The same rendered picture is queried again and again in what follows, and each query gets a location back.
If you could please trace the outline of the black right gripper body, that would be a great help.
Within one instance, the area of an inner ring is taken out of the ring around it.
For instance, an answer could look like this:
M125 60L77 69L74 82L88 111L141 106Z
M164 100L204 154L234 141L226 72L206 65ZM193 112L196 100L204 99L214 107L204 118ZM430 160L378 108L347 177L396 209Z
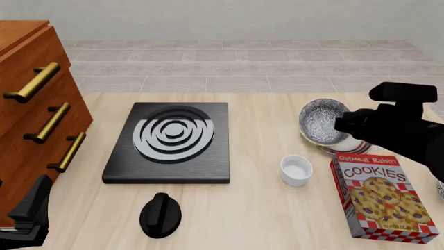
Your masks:
M395 153L415 153L426 140L422 103L381 104L367 121L367 141Z

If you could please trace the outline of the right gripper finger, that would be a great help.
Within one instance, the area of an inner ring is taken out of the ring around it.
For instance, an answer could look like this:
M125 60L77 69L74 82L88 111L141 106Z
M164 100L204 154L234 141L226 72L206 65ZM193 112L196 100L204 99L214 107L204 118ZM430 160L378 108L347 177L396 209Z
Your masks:
M375 110L362 108L354 112L345 112L342 119L345 122L364 122L369 116L372 116Z
M345 118L336 118L334 128L336 131L347 133L354 139L368 141L366 134L366 122L368 118L358 120L347 120Z

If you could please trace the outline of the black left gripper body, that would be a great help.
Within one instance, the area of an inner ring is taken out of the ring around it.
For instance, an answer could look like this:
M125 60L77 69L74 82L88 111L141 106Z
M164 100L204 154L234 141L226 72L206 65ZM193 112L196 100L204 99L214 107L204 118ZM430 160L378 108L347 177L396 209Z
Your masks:
M0 247L40 247L49 232L48 219L15 222L14 227L0 226Z

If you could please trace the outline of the plate with red rings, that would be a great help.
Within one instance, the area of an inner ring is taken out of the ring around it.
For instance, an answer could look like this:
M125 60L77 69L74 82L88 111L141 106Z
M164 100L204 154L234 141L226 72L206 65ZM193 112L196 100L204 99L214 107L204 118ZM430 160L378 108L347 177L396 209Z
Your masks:
M321 151L324 151L326 153L336 154L336 153L366 153L370 150L372 147L372 144L367 143L363 140L357 140L353 137L349 137L342 143L339 143L338 145L331 145L331 146L321 146L316 145L313 142L310 142L302 133L300 133L301 139L305 141L305 143L312 145L313 147L316 147L317 149L320 149Z

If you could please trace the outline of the white ramekin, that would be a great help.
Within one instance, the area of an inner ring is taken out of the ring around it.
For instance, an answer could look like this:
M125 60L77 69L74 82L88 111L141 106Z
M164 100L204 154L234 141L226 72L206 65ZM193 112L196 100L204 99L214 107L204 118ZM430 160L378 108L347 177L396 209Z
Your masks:
M311 163L298 155L285 156L280 163L280 178L291 187L302 187L313 174Z

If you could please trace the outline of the flat black stove plate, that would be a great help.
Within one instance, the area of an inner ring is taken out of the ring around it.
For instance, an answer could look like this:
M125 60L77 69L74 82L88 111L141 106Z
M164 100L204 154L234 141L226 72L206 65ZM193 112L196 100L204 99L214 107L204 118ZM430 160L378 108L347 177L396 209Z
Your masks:
M228 184L227 103L134 103L103 170L107 184Z

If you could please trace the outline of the oatmeal raisin cookies box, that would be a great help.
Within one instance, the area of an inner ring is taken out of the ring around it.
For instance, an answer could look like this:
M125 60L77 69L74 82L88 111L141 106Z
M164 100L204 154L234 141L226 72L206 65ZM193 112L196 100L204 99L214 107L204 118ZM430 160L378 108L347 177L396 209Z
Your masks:
M336 153L330 168L352 237L427 244L439 235L394 156Z

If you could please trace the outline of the small wooden drawer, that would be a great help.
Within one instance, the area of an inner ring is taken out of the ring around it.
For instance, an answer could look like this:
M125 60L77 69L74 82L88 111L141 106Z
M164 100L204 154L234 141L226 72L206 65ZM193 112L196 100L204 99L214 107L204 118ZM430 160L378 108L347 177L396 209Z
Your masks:
M71 108L42 144L23 138L34 134L52 116L48 107L69 103ZM82 99L29 101L22 104L13 100L3 101L0 108L0 226L12 226L7 214L29 191L37 178L46 174L56 180L59 173L46 166L59 162L67 152L70 142L66 137L78 135L88 129L92 116Z

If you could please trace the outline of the medium wooden drawer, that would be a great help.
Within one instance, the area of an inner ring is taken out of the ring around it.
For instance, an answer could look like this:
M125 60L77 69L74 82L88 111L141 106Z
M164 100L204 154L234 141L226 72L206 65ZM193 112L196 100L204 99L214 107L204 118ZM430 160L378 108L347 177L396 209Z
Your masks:
M52 85L51 93L49 93L48 97L45 97L41 100L50 101L55 97L64 99L64 100L79 100L83 99L76 83L71 76L70 73L63 74L56 83Z

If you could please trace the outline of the round black knob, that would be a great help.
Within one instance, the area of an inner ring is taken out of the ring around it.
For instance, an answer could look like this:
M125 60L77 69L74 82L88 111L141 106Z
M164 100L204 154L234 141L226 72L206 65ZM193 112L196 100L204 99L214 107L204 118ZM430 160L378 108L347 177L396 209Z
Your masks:
M139 224L150 238L168 237L179 227L182 212L179 203L167 193L157 193L140 212Z

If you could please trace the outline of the large wooden drawer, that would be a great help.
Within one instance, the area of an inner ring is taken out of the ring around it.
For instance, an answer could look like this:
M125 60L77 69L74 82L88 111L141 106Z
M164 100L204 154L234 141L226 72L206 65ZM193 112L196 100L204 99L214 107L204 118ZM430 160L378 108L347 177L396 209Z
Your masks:
M35 68L58 63L60 70L35 93L27 103L6 99L3 93L18 92L37 76ZM29 37L4 55L0 56L0 124L15 123L16 120L48 97L56 81L71 66L54 27L48 26Z

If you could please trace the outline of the wooden cabinet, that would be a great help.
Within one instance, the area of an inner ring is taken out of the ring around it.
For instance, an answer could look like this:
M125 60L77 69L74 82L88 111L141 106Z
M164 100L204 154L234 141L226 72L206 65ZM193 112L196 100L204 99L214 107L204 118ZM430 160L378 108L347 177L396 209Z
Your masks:
M48 26L47 20L0 20L0 56Z

